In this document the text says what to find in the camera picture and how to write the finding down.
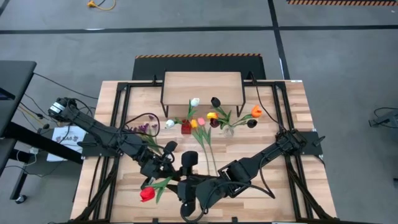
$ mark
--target yellow black hazard stripe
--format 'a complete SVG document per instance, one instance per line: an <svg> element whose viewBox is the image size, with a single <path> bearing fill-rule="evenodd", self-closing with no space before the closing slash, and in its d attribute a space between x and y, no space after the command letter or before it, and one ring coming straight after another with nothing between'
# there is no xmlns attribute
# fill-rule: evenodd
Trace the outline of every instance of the yellow black hazard stripe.
<svg viewBox="0 0 398 224"><path fill-rule="evenodd" d="M261 54L171 54L171 55L137 55L136 58L160 58L160 57L232 57L232 56L257 56Z"/></svg>
<svg viewBox="0 0 398 224"><path fill-rule="evenodd" d="M398 6L398 2L395 1L309 1L309 0L290 0L288 4L300 4L300 5L322 5L322 6Z"/></svg>

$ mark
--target wooden table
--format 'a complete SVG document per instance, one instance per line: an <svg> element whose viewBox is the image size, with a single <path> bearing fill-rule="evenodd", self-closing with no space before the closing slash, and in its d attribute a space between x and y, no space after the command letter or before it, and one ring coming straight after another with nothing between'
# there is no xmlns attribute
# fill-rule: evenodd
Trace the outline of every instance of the wooden table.
<svg viewBox="0 0 398 224"><path fill-rule="evenodd" d="M95 118L107 125L111 121L117 83L116 81L103 82L101 93L99 94ZM313 129L313 123L303 83L286 81L286 87L295 127L301 131L310 131ZM159 103L160 91L160 87L134 87L131 90L131 97L129 99L127 119L145 112L157 114L161 120L161 131L157 137L158 143L163 146L169 141L176 141L178 143L174 153L174 167L176 169L180 167L183 152L197 151L199 153L199 163L194 167L194 170L199 174L207 174L205 155L195 138L193 136L181 135L179 125L176 125L172 129L164 129L167 119L164 117L162 107ZM243 115L250 113L251 108L259 104L255 87L245 87L245 92L246 105L243 109ZM270 112L271 116L276 118L271 88L260 86L259 92L264 106ZM122 93L118 121L120 121L123 99ZM279 99L284 114L284 123L287 124L282 97L279 97ZM236 110L234 110L233 106L230 109L233 113L232 120L236 119ZM176 116L182 118L186 116L187 110L188 106L174 106L169 111L169 117L173 118ZM205 117L209 111L209 106L199 106L196 117ZM246 126L237 127L233 138L225 138L219 128L212 130L212 146L218 169L235 159L251 157L274 143L274 135L278 131L278 125L271 121L265 113L258 120L258 125L253 129L249 129ZM146 122L148 122L148 119L142 119L134 125L138 126ZM71 218L79 215L87 205L96 160L96 157L92 157L84 161ZM336 212L324 166L314 156L302 156L302 160L309 191L325 211L335 217ZM209 163L211 175L215 175L212 161L209 161ZM101 164L102 162L100 162L98 174L101 171ZM276 199L269 198L258 190L247 189L236 198L221 199L201 221L230 222L231 217L238 217L240 222L294 221L292 199L287 181L284 158L280 156L270 162L263 168L263 173L269 187L275 193ZM145 177L139 173L139 166L130 157L123 156L118 170L111 221L151 222L153 218L159 218L160 222L183 222L180 218L181 202L169 190L165 191L158 204L155 203L155 200L145 203L141 202L139 193L144 179ZM94 192L96 192L98 181L99 175L96 178ZM252 184L263 187L259 175L253 180ZM298 189L297 192L300 211L302 216L306 217L302 195ZM104 197L101 204L100 218L104 217L106 198ZM199 212L200 209L197 206L197 210L193 213L191 219L192 217L196 218Z"/></svg>

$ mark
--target tulip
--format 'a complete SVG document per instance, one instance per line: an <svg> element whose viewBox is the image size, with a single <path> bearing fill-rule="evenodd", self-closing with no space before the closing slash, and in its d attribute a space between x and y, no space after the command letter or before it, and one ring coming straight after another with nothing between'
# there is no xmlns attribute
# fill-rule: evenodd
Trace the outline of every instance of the tulip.
<svg viewBox="0 0 398 224"><path fill-rule="evenodd" d="M194 98L194 99L192 99L192 100L191 100L191 106L192 106L192 107L198 106L198 105L199 105L199 101L200 101L199 98Z"/></svg>
<svg viewBox="0 0 398 224"><path fill-rule="evenodd" d="M191 127L192 128L197 128L198 127L198 123L197 123L197 121L195 119L191 120Z"/></svg>
<svg viewBox="0 0 398 224"><path fill-rule="evenodd" d="M260 110L259 105L254 106L254 108L251 110L251 116L253 118L259 118L262 114L262 111Z"/></svg>
<svg viewBox="0 0 398 224"><path fill-rule="evenodd" d="M217 97L212 97L211 105L213 105L214 108L217 108L217 107L221 106L221 102Z"/></svg>
<svg viewBox="0 0 398 224"><path fill-rule="evenodd" d="M208 113L207 114L207 119L211 119L211 118L218 119L217 113L214 113L214 112Z"/></svg>
<svg viewBox="0 0 398 224"><path fill-rule="evenodd" d="M166 128L172 128L175 125L173 120L166 121Z"/></svg>
<svg viewBox="0 0 398 224"><path fill-rule="evenodd" d="M139 195L142 198L141 202L147 202L155 197L155 189L153 187L146 187L144 190L141 190Z"/></svg>
<svg viewBox="0 0 398 224"><path fill-rule="evenodd" d="M211 118L210 119L210 126L212 128L217 128L220 125L220 122L217 119Z"/></svg>
<svg viewBox="0 0 398 224"><path fill-rule="evenodd" d="M249 128L254 128L254 127L256 127L256 125L257 125L257 121L255 119L250 119L248 121L248 127Z"/></svg>
<svg viewBox="0 0 398 224"><path fill-rule="evenodd" d="M205 119L204 119L204 118L198 118L198 124L199 124L200 126L205 125L205 124L206 124Z"/></svg>

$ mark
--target vase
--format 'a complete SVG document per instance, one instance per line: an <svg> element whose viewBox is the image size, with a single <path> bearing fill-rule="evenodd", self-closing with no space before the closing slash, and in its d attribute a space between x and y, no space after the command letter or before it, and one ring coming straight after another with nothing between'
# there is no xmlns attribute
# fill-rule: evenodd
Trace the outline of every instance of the vase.
<svg viewBox="0 0 398 224"><path fill-rule="evenodd" d="M225 126L225 127L224 127L224 130L223 130L224 136L225 136L226 138L231 138L231 137L233 137L233 136L234 136L234 128L235 128L235 127L232 127L232 126L229 126L229 125Z"/></svg>
<svg viewBox="0 0 398 224"><path fill-rule="evenodd" d="M182 120L181 134L191 134L191 123L189 122L189 120Z"/></svg>

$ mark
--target black table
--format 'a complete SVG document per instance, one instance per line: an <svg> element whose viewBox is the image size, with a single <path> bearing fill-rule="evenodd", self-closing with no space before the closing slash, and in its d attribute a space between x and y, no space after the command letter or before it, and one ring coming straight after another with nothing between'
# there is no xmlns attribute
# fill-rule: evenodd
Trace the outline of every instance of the black table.
<svg viewBox="0 0 398 224"><path fill-rule="evenodd" d="M18 150L14 149L17 141L43 149L69 161L83 163L80 153L11 121L34 75L35 67L36 62L0 61L0 88L15 95L14 100L0 100L0 175L8 159L28 163L31 157L29 153L20 151L17 159ZM26 176L27 174L21 171L10 199L19 198Z"/></svg>

